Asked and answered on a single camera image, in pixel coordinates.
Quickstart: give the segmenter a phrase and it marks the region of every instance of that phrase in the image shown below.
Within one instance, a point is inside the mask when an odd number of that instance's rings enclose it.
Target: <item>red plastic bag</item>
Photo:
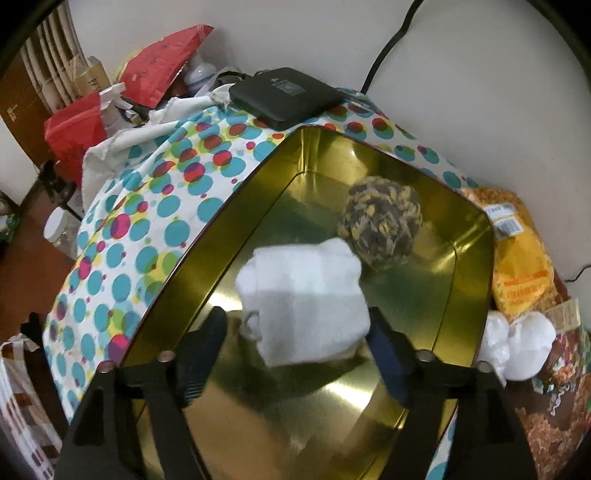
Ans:
[[[180,69],[212,31],[209,25],[196,25],[144,48],[128,62],[121,75],[125,97],[156,108]]]
[[[80,186],[82,159],[86,150],[106,138],[100,117],[99,92],[76,100],[45,122],[45,141],[62,162],[62,170],[67,171]]]

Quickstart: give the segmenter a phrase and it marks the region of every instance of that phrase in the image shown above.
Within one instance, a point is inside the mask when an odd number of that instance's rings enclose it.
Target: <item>gold metal tin tray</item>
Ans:
[[[322,127],[296,130],[241,185],[197,238],[146,315],[125,365],[151,361],[196,329],[214,305],[239,310],[234,281],[255,248],[335,236],[347,190],[367,175],[413,186],[424,225],[405,264],[361,285],[369,305],[416,348],[470,365],[489,307],[493,231],[457,192],[401,160]],[[267,369],[231,317],[203,396],[185,410],[215,480],[373,479],[404,410],[385,392],[371,354],[348,361]],[[448,424],[454,404],[442,419]],[[161,476],[149,428],[142,450]]]

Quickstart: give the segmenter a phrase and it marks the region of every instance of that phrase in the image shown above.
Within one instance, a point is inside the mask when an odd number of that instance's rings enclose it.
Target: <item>metal screw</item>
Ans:
[[[109,372],[112,372],[115,369],[115,367],[117,367],[117,364],[115,362],[112,362],[111,360],[105,360],[104,362],[99,363],[99,366],[96,369],[101,374],[107,374]]]
[[[161,364],[167,364],[168,362],[172,362],[176,357],[177,354],[172,350],[165,350],[164,352],[160,352],[158,354],[158,362]]]
[[[435,360],[435,355],[431,350],[417,350],[416,356],[420,362],[433,362]]]
[[[476,368],[478,369],[478,371],[480,371],[484,374],[489,374],[489,373],[492,373],[492,371],[493,371],[492,365],[489,362],[486,362],[484,360],[480,360],[476,364]]]

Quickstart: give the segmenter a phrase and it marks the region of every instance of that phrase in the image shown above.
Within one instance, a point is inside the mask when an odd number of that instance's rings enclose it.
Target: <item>black external hard drive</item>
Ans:
[[[230,87],[230,98],[275,130],[285,130],[338,105],[343,95],[289,67],[269,70]]]

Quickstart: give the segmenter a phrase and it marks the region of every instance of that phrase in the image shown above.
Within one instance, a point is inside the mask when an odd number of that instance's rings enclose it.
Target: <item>white towel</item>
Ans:
[[[361,262],[347,243],[257,248],[236,278],[241,334],[265,365],[350,357],[369,332]]]

